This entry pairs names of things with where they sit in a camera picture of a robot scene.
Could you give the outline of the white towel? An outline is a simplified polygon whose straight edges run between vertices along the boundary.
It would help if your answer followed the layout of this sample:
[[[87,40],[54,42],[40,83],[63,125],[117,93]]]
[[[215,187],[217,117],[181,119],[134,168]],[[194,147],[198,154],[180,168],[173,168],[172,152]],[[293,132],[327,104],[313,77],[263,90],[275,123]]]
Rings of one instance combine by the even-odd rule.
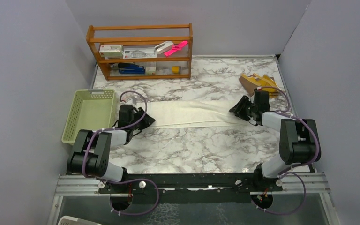
[[[157,101],[149,102],[147,114],[156,121],[153,128],[204,128],[247,125],[229,112],[236,101]]]

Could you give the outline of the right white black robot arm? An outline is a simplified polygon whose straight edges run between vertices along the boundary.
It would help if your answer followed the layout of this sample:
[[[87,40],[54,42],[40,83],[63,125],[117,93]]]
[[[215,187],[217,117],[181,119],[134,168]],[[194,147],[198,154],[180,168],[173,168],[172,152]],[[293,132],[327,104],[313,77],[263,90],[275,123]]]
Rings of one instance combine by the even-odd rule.
[[[270,108],[270,94],[255,89],[252,97],[243,96],[229,113],[254,126],[263,126],[279,132],[278,154],[257,166],[252,186],[263,191],[270,179],[277,179],[295,167],[310,165],[321,157],[321,148],[313,119],[301,119]]]

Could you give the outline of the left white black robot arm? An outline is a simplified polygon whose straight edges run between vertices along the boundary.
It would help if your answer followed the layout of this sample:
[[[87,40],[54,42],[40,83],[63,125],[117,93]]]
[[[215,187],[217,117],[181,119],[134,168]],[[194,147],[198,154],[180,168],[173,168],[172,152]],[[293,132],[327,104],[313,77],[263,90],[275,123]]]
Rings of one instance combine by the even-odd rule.
[[[129,144],[131,139],[150,127],[156,120],[141,107],[122,105],[119,118],[112,130],[104,129],[95,135],[94,131],[81,129],[67,160],[69,173],[81,174],[88,178],[97,178],[111,182],[116,192],[128,188],[127,170],[109,162],[110,149],[114,146]]]

